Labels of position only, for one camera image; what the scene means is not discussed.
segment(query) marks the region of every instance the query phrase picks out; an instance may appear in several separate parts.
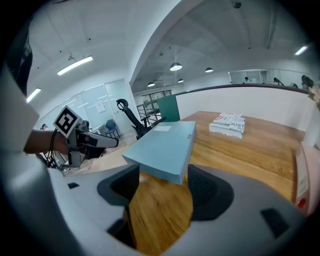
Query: white paper on wall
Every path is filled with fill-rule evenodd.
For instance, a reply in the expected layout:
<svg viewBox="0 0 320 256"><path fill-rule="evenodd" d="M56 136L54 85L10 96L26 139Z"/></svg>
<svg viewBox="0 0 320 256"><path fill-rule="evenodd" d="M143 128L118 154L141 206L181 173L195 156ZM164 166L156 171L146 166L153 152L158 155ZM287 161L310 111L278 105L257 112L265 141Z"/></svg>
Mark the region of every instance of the white paper on wall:
<svg viewBox="0 0 320 256"><path fill-rule="evenodd" d="M96 107L96 110L98 111L98 113L102 113L102 112L106 111L104 103L102 102L102 100L96 102L95 103L95 107Z"/></svg>

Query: box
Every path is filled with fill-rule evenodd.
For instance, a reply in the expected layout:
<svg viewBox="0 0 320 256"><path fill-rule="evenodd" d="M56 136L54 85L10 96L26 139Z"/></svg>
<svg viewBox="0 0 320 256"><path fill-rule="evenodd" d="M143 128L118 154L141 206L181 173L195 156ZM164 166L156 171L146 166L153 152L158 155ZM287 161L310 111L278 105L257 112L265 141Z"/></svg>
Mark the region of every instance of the box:
<svg viewBox="0 0 320 256"><path fill-rule="evenodd" d="M196 136L195 121L161 122L122 153L140 171L182 184Z"/></svg>

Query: wooden table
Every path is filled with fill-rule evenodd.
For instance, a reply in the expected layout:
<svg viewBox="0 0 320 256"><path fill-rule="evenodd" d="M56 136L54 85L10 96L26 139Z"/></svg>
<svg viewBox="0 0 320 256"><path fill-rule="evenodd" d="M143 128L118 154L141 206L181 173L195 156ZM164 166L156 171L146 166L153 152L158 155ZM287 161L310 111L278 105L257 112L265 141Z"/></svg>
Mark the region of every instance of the wooden table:
<svg viewBox="0 0 320 256"><path fill-rule="evenodd" d="M247 117L243 138L239 139L209 131L209 124L218 115L197 112L183 119L196 121L196 137L189 163L257 179L294 202L295 153L304 132ZM141 175L147 180L139 185L129 205L136 248L147 255L159 255L188 228L193 210L187 185L188 173L182 185L146 173Z"/></svg>

